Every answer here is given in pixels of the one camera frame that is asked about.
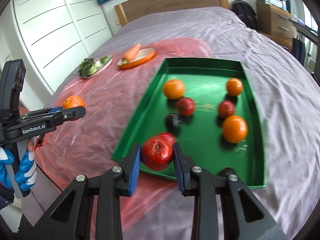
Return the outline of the left gloved hand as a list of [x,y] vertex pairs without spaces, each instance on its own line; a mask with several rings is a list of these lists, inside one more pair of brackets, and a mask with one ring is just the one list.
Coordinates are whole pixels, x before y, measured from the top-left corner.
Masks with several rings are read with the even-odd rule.
[[[37,172],[34,159],[34,139],[29,139],[26,152],[20,161],[19,170],[15,174],[15,181],[22,191],[29,190],[36,183]],[[1,189],[13,190],[5,166],[12,165],[14,160],[13,153],[10,150],[1,147]]]

